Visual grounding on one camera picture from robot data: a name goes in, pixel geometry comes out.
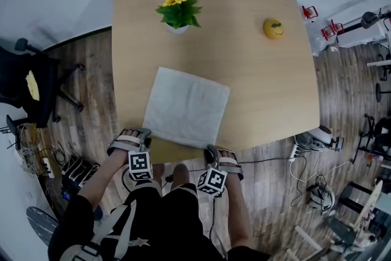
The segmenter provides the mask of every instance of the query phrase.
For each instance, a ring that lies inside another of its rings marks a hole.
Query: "power strip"
[[[48,158],[43,158],[43,163],[45,164],[45,172],[50,178],[54,178],[53,171],[51,170],[50,161]]]
[[[294,162],[300,155],[301,151],[301,148],[297,144],[294,144],[291,150],[291,155],[289,156],[289,162]]]

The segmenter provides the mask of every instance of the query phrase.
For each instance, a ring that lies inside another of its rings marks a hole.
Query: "yellow ball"
[[[277,20],[266,20],[263,23],[263,31],[270,39],[280,39],[283,36],[283,26]]]

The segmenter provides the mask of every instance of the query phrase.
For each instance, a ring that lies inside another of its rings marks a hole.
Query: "helmet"
[[[310,194],[311,199],[309,205],[315,210],[320,210],[321,212],[327,211],[335,203],[334,193],[326,185],[314,186]]]

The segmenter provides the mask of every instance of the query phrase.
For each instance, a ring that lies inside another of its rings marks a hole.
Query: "white flower pot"
[[[182,34],[182,33],[186,32],[186,30],[189,28],[188,25],[185,25],[185,26],[182,26],[181,28],[174,29],[172,26],[169,26],[167,23],[166,23],[166,26],[169,29],[169,31],[174,34]]]

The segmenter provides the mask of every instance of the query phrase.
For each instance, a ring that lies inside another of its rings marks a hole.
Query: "green leaves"
[[[202,7],[194,7],[197,1],[186,0],[181,4],[159,6],[155,11],[163,15],[161,22],[168,23],[175,29],[185,25],[194,25],[199,28],[200,24],[194,15],[200,13]]]

